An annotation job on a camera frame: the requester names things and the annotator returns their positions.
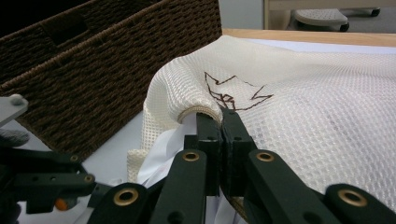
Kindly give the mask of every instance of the wicker basket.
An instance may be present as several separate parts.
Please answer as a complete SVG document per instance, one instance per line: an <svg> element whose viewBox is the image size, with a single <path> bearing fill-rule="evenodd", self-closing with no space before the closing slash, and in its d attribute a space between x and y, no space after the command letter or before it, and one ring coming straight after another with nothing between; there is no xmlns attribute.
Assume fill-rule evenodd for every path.
<svg viewBox="0 0 396 224"><path fill-rule="evenodd" d="M164 64L221 36L216 0L162 0L143 9L127 2L92 1L0 39L1 57L12 56L0 70L0 95L29 101L18 122L52 150L86 159L142 110ZM86 9L95 4L101 13ZM91 16L76 16L84 10ZM74 24L104 19L84 19L89 32L65 41L55 36L54 43L54 24L66 14Z"/></svg>
<svg viewBox="0 0 396 224"><path fill-rule="evenodd" d="M160 0L91 0L0 38L0 83L44 63Z"/></svg>

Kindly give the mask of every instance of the white cloth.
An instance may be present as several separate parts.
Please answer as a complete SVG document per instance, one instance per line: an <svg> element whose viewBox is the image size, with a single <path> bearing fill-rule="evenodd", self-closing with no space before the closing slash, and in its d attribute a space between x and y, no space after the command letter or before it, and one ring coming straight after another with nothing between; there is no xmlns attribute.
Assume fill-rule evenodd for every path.
<svg viewBox="0 0 396 224"><path fill-rule="evenodd" d="M296 52L223 36L152 79L142 148L165 150L155 140L191 113L220 122L220 106L238 112L258 148L279 154L308 187L348 183L396 211L395 54ZM158 174L149 154L143 179Z"/></svg>

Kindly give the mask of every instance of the chair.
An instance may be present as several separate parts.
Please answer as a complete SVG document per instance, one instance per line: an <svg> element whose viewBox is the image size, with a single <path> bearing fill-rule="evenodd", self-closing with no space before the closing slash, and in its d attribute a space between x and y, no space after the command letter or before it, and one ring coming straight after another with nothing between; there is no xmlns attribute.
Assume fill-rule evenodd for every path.
<svg viewBox="0 0 396 224"><path fill-rule="evenodd" d="M376 17L380 12L380 8L374 8L371 16ZM349 29L349 22L340 10L331 9L300 9L295 11L295 19L299 22L299 26L304 24L315 26L335 26L340 25L340 32L346 32Z"/></svg>

